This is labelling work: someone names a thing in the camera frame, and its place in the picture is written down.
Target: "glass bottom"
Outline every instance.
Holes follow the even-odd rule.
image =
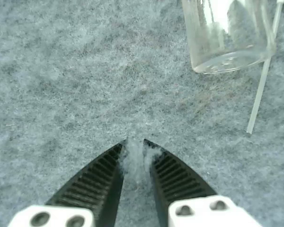
[[[193,70],[197,73],[203,74],[231,72],[249,65],[260,63],[271,56],[272,54],[263,52],[257,53],[255,51],[246,50],[236,51],[212,58],[196,67],[193,67]]]

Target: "gray felt surface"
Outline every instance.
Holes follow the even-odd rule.
[[[176,0],[0,0],[0,227],[127,136],[284,227],[284,10],[281,22],[249,136],[261,65],[192,72]],[[158,226],[151,192],[131,183],[116,226]]]

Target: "clear glass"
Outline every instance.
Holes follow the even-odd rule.
[[[267,0],[182,0],[192,68],[235,71],[275,53]]]

